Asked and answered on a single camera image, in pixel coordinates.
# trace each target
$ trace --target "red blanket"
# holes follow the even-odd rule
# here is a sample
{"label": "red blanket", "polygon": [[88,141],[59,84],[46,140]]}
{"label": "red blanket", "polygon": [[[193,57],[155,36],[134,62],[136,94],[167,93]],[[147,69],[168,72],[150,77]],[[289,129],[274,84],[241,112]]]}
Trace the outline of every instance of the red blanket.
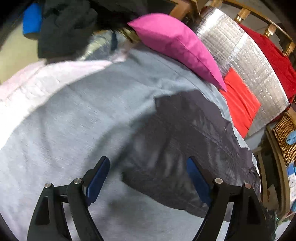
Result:
{"label": "red blanket", "polygon": [[280,50],[266,36],[256,33],[255,31],[239,24],[239,26],[255,41],[259,46],[274,72],[279,78],[281,85],[292,103],[296,94],[296,71],[293,69],[290,60],[284,56]]}

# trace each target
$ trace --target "blue gripper pad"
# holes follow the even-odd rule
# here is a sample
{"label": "blue gripper pad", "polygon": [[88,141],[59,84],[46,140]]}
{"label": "blue gripper pad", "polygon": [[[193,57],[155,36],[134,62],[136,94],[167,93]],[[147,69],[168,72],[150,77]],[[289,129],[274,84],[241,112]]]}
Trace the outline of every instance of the blue gripper pad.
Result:
{"label": "blue gripper pad", "polygon": [[104,181],[110,170],[110,161],[107,157],[101,157],[95,168],[87,171],[83,179],[86,177],[86,181],[83,186],[83,193],[86,196],[86,203],[88,206],[96,201]]}
{"label": "blue gripper pad", "polygon": [[206,180],[203,178],[202,174],[191,158],[187,159],[187,173],[193,182],[193,185],[200,200],[208,205],[208,207],[210,207],[212,202],[212,199],[210,197],[211,188],[209,187]]}

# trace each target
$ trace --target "dark gray garment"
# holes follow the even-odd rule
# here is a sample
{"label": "dark gray garment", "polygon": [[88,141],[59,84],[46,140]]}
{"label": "dark gray garment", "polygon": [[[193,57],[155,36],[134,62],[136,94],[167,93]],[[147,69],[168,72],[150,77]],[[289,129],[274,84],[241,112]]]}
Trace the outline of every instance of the dark gray garment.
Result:
{"label": "dark gray garment", "polygon": [[[44,183],[66,185],[93,168],[101,156],[108,156],[110,175],[89,207],[103,238],[192,240],[202,219],[132,190],[121,181],[116,164],[123,162],[120,156],[142,120],[155,113],[155,97],[195,89],[230,118],[226,101],[212,84],[179,62],[138,45],[124,63],[65,86],[31,113],[0,151],[0,213],[16,237],[26,240]],[[223,163],[220,171],[225,172]],[[79,240],[67,207],[72,239]]]}
{"label": "dark gray garment", "polygon": [[[231,123],[200,91],[157,98],[156,110],[127,151],[126,184],[166,206],[205,217],[208,207],[186,171],[187,158],[195,156],[213,178],[238,186],[250,183],[260,195],[251,151],[239,146]],[[231,212],[229,204],[225,221]]]}

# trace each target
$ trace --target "pink pillow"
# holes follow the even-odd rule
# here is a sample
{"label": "pink pillow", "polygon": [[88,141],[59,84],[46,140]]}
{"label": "pink pillow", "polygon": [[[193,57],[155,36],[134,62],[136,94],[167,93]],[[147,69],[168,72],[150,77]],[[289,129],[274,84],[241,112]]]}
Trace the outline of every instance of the pink pillow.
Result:
{"label": "pink pillow", "polygon": [[226,91],[214,58],[184,23],[163,13],[152,13],[128,25],[137,32],[146,46],[180,61],[204,80]]}

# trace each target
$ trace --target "gray bed sheet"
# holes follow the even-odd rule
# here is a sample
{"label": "gray bed sheet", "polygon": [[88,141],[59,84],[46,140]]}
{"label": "gray bed sheet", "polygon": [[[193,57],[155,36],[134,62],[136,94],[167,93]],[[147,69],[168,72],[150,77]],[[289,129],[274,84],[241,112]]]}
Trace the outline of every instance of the gray bed sheet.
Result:
{"label": "gray bed sheet", "polygon": [[[26,240],[33,210],[45,182],[66,185],[93,168],[101,156],[111,171],[89,208],[107,240],[192,240],[203,219],[171,209],[121,181],[120,155],[144,120],[154,98],[200,90],[230,120],[218,90],[184,65],[138,45],[126,62],[64,87],[31,113],[0,151],[0,212],[16,237]],[[242,147],[246,143],[236,129]],[[68,205],[66,219],[79,240]],[[228,223],[224,222],[219,240]]]}

